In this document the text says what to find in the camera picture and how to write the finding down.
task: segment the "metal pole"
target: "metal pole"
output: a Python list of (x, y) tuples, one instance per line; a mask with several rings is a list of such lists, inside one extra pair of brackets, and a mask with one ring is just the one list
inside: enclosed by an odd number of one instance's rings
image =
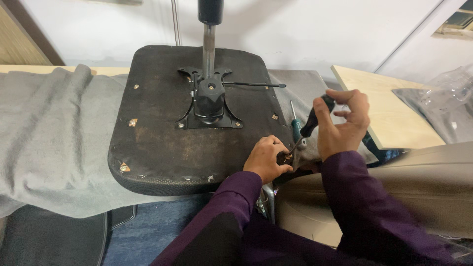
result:
[(204, 45), (202, 50), (203, 77), (209, 79), (213, 76), (213, 63), (215, 60), (215, 26), (204, 24)]

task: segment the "purple sleeve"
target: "purple sleeve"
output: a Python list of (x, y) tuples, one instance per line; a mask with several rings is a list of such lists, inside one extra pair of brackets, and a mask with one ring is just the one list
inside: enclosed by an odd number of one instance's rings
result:
[(389, 264), (452, 261), (444, 245), (428, 235), (381, 182), (368, 174), (356, 151), (327, 158), (322, 180), (343, 232), (338, 250)]
[(237, 172), (222, 182), (209, 203), (192, 219), (179, 236), (157, 256), (151, 265), (171, 265), (199, 232), (220, 213), (233, 213), (240, 229), (249, 223), (262, 181), (253, 172)]

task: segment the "purple shirt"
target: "purple shirt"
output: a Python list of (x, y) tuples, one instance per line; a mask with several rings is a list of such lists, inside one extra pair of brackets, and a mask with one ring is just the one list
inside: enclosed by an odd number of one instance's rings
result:
[[(237, 222), (236, 230), (243, 232), (242, 237), (237, 236), (238, 232), (229, 233), (229, 238), (236, 236), (241, 242), (228, 248), (238, 249), (238, 258), (244, 264), (285, 260), (352, 265), (357, 258), (387, 265), (453, 262), (444, 245), (426, 234), (401, 203), (383, 189), (381, 182), (368, 174), (363, 158), (356, 151), (327, 158), (322, 166), (322, 180), (333, 215), (343, 232), (337, 249), (283, 230), (256, 213), (252, 215), (262, 181), (257, 174), (242, 171), (222, 182), (209, 203), (151, 265), (171, 265), (179, 256), (198, 249), (202, 243), (194, 242), (192, 247), (191, 242), (197, 241), (199, 234), (201, 238), (206, 237), (212, 232), (209, 227), (219, 231), (217, 227), (222, 226), (209, 223), (222, 213), (232, 214)], [(209, 239), (204, 245), (211, 247), (212, 243)]]

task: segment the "blue carpet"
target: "blue carpet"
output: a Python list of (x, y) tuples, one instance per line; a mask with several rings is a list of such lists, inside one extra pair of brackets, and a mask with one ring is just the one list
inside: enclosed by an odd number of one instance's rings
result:
[(177, 201), (138, 205), (136, 217), (113, 230), (102, 265), (150, 264), (209, 202), (211, 196), (208, 193)]

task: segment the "hand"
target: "hand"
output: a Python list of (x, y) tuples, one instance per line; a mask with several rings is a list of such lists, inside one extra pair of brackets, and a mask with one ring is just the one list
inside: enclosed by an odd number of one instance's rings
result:
[(250, 171), (258, 174), (263, 181), (263, 185), (272, 182), (281, 174), (292, 171), (292, 166), (276, 163), (276, 156), (279, 152), (289, 154), (288, 148), (273, 135), (263, 137), (258, 141), (250, 156), (243, 166), (243, 171)]
[(338, 104), (346, 104), (349, 111), (337, 111), (335, 116), (347, 119), (344, 124), (334, 125), (330, 112), (322, 98), (314, 99), (314, 111), (319, 121), (317, 146), (322, 161), (342, 151), (356, 151), (369, 126), (368, 97), (359, 90), (336, 91), (329, 89), (326, 94)]

